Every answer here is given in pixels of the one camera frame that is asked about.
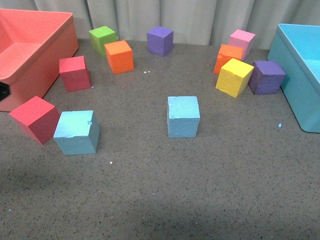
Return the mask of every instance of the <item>plastic bin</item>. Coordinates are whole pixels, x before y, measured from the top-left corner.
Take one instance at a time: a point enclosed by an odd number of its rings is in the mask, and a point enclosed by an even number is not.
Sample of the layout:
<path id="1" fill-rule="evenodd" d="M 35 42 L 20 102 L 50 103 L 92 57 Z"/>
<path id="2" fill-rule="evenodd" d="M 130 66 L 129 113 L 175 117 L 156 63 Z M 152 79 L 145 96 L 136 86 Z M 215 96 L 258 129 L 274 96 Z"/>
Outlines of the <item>plastic bin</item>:
<path id="1" fill-rule="evenodd" d="M 42 98 L 79 49 L 72 13 L 0 9 L 0 111 Z"/>
<path id="2" fill-rule="evenodd" d="M 320 26 L 279 24 L 268 60 L 286 73 L 281 88 L 302 130 L 320 133 Z"/>

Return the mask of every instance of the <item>yellow cube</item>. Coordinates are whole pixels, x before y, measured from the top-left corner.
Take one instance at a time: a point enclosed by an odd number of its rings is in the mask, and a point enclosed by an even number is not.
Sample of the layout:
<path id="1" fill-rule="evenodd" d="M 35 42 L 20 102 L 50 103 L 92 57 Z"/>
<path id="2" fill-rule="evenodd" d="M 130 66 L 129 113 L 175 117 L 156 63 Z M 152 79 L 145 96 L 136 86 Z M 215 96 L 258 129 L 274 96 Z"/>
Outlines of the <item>yellow cube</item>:
<path id="1" fill-rule="evenodd" d="M 254 67 L 232 58 L 221 67 L 215 88 L 236 98 L 246 88 Z"/>

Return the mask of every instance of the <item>red plastic bin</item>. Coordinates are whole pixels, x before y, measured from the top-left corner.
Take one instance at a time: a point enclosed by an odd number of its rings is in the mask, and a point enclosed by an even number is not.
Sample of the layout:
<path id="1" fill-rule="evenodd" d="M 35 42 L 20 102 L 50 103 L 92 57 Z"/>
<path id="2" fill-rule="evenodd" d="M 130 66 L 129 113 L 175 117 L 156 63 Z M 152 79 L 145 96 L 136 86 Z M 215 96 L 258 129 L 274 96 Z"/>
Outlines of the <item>red plastic bin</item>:
<path id="1" fill-rule="evenodd" d="M 70 12 L 0 9 L 0 111 L 42 98 L 79 49 Z"/>

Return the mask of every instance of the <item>purple cube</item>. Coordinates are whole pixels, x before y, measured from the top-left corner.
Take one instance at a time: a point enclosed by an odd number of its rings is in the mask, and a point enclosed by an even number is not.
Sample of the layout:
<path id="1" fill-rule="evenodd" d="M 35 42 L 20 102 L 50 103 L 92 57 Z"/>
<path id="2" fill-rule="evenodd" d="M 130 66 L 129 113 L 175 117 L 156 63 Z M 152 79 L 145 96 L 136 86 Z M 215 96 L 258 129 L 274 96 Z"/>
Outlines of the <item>purple cube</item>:
<path id="1" fill-rule="evenodd" d="M 286 73 L 275 61 L 254 61 L 248 85 L 254 94 L 276 94 Z"/>
<path id="2" fill-rule="evenodd" d="M 148 51 L 159 56 L 167 55 L 174 47 L 174 31 L 156 26 L 146 34 Z"/>

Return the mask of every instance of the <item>toy block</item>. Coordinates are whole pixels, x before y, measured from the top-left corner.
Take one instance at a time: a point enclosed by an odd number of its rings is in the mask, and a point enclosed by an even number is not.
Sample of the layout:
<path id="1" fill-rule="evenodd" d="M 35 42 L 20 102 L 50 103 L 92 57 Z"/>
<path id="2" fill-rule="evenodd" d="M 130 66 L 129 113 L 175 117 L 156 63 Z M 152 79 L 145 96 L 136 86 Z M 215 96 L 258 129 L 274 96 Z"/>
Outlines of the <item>toy block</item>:
<path id="1" fill-rule="evenodd" d="M 243 31 L 240 29 L 236 30 L 230 35 L 228 45 L 243 48 L 241 61 L 243 61 L 245 57 L 250 53 L 255 36 L 256 35 L 254 33 Z"/>
<path id="2" fill-rule="evenodd" d="M 276 94 L 286 73 L 275 61 L 254 61 L 248 85 L 254 94 Z"/>
<path id="3" fill-rule="evenodd" d="M 221 67 L 215 88 L 236 98 L 246 88 L 253 69 L 253 66 L 233 58 Z"/>
<path id="4" fill-rule="evenodd" d="M 106 55 L 105 44 L 116 42 L 117 34 L 107 26 L 101 26 L 89 31 L 93 49 L 101 56 Z"/>
<path id="5" fill-rule="evenodd" d="M 200 122 L 196 96 L 169 96 L 167 105 L 169 138 L 195 138 Z"/>
<path id="6" fill-rule="evenodd" d="M 104 45 L 106 59 L 114 74 L 131 71 L 134 67 L 134 56 L 131 47 L 125 40 Z"/>
<path id="7" fill-rule="evenodd" d="M 60 117 L 54 105 L 38 96 L 14 109 L 10 115 L 22 131 L 42 145 L 54 136 Z"/>
<path id="8" fill-rule="evenodd" d="M 59 72 L 68 93 L 91 88 L 90 75 L 84 56 L 60 59 Z"/>
<path id="9" fill-rule="evenodd" d="M 241 47 L 222 44 L 216 58 L 213 73 L 219 74 L 221 67 L 229 62 L 230 59 L 240 60 L 243 51 L 244 50 Z"/>
<path id="10" fill-rule="evenodd" d="M 95 154 L 99 133 L 94 111 L 63 111 L 53 139 L 65 155 Z"/>
<path id="11" fill-rule="evenodd" d="M 174 47 L 174 31 L 156 26 L 146 34 L 147 48 L 150 53 L 165 56 Z"/>

